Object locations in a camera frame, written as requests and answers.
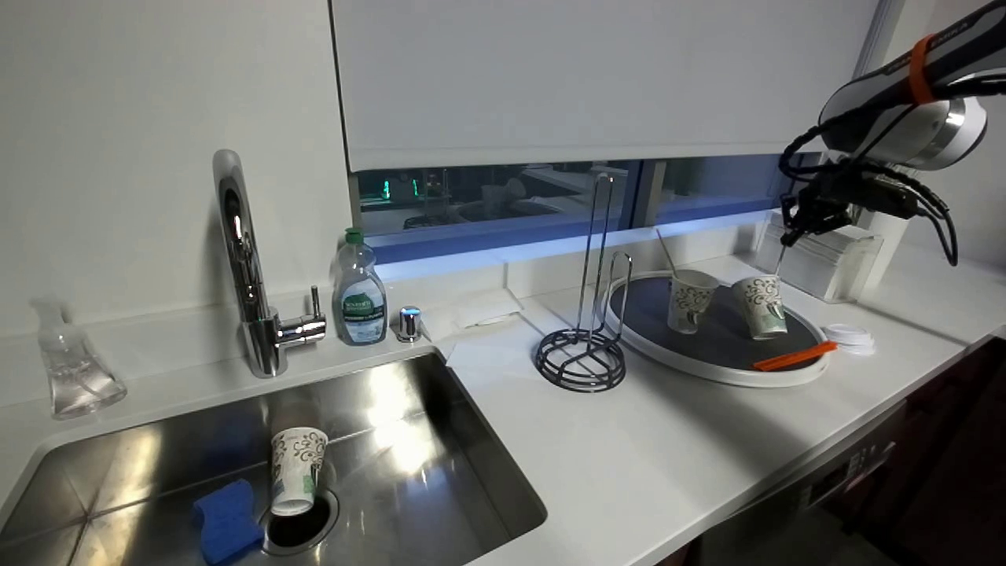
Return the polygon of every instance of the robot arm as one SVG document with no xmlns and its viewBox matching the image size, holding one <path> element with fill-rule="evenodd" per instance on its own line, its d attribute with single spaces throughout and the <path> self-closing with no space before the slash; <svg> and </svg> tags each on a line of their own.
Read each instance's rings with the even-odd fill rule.
<svg viewBox="0 0 1006 566">
<path fill-rule="evenodd" d="M 941 36 L 917 42 L 911 55 L 842 86 L 823 104 L 818 125 L 779 156 L 779 171 L 798 186 L 783 197 L 783 244 L 806 234 L 829 234 L 852 220 L 848 208 L 868 208 L 897 216 L 932 216 L 949 263 L 955 263 L 945 203 L 891 164 L 942 171 L 961 159 L 986 130 L 986 114 L 976 97 L 1003 91 L 1006 0 L 982 5 Z M 818 134 L 839 159 L 796 164 L 796 152 Z"/>
</svg>

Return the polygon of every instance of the plate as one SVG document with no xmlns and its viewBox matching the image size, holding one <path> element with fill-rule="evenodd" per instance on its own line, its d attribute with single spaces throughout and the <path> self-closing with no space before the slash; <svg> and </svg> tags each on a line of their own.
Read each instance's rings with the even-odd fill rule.
<svg viewBox="0 0 1006 566">
<path fill-rule="evenodd" d="M 607 299 L 610 330 L 622 327 L 622 343 L 668 369 L 691 377 L 709 377 L 737 388 L 798 388 L 823 377 L 826 354 L 787 371 L 754 371 L 759 359 L 798 351 L 823 343 L 823 334 L 803 315 L 783 306 L 789 334 L 752 341 L 742 318 L 742 302 L 720 285 L 700 318 L 697 334 L 668 327 L 669 273 L 644 273 L 617 283 Z M 622 291 L 628 288 L 626 320 L 619 318 Z"/>
</svg>

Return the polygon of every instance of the sink basin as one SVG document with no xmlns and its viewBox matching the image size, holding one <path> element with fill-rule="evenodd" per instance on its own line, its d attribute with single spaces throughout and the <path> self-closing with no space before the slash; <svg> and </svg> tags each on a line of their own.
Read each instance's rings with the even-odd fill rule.
<svg viewBox="0 0 1006 566">
<path fill-rule="evenodd" d="M 319 425 L 330 443 L 310 519 L 279 523 L 269 457 L 289 425 Z M 240 479 L 269 533 L 241 564 L 468 564 L 546 516 L 432 351 L 56 447 L 0 533 L 0 564 L 206 564 L 193 502 Z"/>
</svg>

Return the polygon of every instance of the white countertop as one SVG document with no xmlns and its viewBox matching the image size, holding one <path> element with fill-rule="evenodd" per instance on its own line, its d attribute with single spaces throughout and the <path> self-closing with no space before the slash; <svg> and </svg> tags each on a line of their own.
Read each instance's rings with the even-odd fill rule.
<svg viewBox="0 0 1006 566">
<path fill-rule="evenodd" d="M 697 266 L 722 281 L 752 273 L 734 257 Z M 657 564 L 806 475 L 816 457 L 885 414 L 961 351 L 961 343 L 897 318 L 787 288 L 789 308 L 816 324 L 871 330 L 881 351 L 873 359 L 835 351 L 826 377 L 787 390 L 720 388 L 628 351 L 628 377 L 610 393 L 586 396 L 539 377 L 528 354 L 541 330 L 562 327 L 568 299 L 565 288 L 526 295 L 520 315 L 498 308 L 494 324 L 438 343 L 546 505 L 541 527 L 482 556 L 482 566 Z M 36 343 L 30 336 L 0 343 L 0 371 L 13 377 L 8 388 L 24 396 L 0 406 L 0 501 L 8 501 L 0 519 L 33 462 L 56 443 L 429 351 L 392 341 L 375 348 L 323 341 L 319 351 L 293 354 L 285 377 L 254 380 L 230 347 L 228 359 L 211 354 L 225 343 L 217 334 L 232 336 L 217 318 L 201 315 L 96 327 L 90 341 L 116 362 L 114 369 L 146 380 L 131 384 L 124 406 L 70 425 L 47 419 Z M 165 347 L 157 354 L 142 351 L 139 336 Z"/>
</svg>

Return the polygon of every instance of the window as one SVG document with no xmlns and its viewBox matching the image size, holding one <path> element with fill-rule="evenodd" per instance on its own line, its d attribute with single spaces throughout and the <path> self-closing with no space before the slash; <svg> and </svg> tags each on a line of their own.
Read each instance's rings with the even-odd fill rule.
<svg viewBox="0 0 1006 566">
<path fill-rule="evenodd" d="M 587 230 L 598 171 L 617 175 L 613 230 L 768 210 L 783 190 L 773 154 L 370 171 L 358 216 L 382 260 L 562 238 Z"/>
</svg>

